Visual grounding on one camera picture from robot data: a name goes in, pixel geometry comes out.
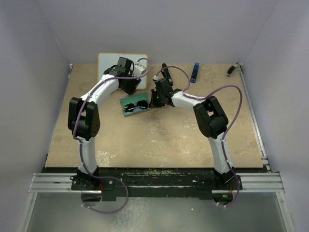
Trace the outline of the green lined glasses case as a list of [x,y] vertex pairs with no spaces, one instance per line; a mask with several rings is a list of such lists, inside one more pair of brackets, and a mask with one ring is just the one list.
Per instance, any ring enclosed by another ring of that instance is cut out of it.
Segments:
[[120,100],[120,104],[121,104],[121,107],[123,109],[123,107],[127,104],[130,104],[130,103],[136,103],[138,101],[142,101],[142,100],[146,100],[148,102],[148,104],[150,103],[149,102],[149,97],[148,97],[148,93],[142,93],[142,94],[137,94],[137,95],[132,95],[132,96],[129,96],[129,97],[126,97],[126,98],[122,98]]

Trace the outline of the aviator sunglasses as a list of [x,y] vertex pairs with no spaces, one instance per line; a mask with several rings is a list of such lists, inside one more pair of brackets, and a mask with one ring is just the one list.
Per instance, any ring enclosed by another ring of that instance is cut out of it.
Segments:
[[145,110],[148,108],[148,102],[146,100],[138,101],[136,103],[130,103],[123,107],[123,111],[126,113],[132,113],[135,108]]

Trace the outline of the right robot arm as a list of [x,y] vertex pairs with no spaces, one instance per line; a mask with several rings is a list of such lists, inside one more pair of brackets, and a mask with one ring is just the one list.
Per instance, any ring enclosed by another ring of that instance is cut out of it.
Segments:
[[213,94],[204,98],[186,94],[184,90],[173,89],[172,84],[166,78],[153,78],[155,88],[152,89],[151,107],[170,105],[193,111],[197,120],[200,132],[208,139],[213,161],[215,185],[220,189],[226,189],[231,185],[232,179],[235,179],[237,188],[240,189],[240,179],[236,174],[234,165],[230,159],[227,148],[227,133],[236,121],[241,105],[242,92],[238,86],[240,102],[235,117],[229,123],[219,101]]

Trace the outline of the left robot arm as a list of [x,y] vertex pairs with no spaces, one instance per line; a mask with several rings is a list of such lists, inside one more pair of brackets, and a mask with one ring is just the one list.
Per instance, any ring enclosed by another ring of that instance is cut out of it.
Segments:
[[99,107],[117,89],[128,95],[134,94],[141,78],[146,75],[147,67],[139,60],[133,62],[120,57],[86,94],[71,98],[68,128],[78,142],[81,161],[77,174],[70,177],[73,190],[94,190],[116,180],[112,176],[99,175],[95,150],[95,137],[100,129]]

